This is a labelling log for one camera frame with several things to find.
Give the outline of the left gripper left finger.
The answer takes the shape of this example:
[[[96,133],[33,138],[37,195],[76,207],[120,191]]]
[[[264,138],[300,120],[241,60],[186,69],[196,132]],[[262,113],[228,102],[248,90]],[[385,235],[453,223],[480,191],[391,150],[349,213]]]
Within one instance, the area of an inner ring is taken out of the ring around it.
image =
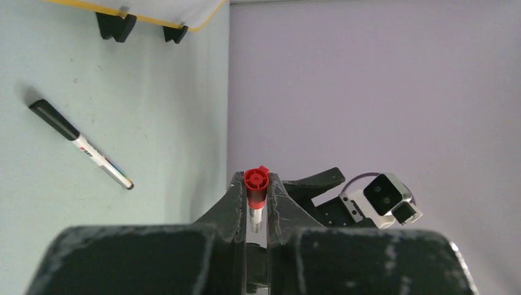
[[[47,248],[28,294],[245,294],[243,174],[191,224],[75,226]]]

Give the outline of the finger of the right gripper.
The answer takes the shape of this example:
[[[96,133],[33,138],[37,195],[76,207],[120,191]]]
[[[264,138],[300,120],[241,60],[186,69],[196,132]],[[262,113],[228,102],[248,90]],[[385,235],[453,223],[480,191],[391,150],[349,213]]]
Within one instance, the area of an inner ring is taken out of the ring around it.
[[[334,167],[318,174],[292,181],[282,181],[288,195],[307,212],[316,211],[312,199],[346,181],[339,168]]]

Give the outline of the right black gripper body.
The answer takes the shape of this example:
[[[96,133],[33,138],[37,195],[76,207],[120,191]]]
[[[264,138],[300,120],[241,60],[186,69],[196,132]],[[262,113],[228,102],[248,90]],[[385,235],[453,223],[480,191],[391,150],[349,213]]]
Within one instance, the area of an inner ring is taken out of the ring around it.
[[[359,208],[346,197],[335,197],[316,207],[320,223],[326,227],[374,228],[371,218],[365,217]]]

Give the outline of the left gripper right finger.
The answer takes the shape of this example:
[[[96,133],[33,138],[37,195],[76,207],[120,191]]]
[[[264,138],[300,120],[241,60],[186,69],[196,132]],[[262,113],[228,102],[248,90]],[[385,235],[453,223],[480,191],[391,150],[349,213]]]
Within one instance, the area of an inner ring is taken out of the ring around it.
[[[270,294],[477,294],[456,244],[428,230],[324,227],[276,173],[267,191]]]

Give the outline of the red marker cap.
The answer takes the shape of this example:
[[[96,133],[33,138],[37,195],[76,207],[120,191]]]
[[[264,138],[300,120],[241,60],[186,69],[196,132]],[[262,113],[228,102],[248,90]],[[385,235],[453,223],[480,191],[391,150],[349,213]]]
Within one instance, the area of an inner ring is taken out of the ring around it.
[[[246,186],[248,206],[251,209],[262,209],[267,198],[267,189],[270,184],[270,170],[265,166],[245,171],[243,181]]]

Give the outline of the red marker pen body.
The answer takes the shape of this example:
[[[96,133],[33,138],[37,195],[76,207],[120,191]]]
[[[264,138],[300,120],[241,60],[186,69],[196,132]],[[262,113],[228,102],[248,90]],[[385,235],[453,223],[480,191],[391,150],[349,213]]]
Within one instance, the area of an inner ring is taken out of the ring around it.
[[[262,220],[264,216],[264,208],[248,208],[249,221],[253,233],[258,234],[262,230]]]

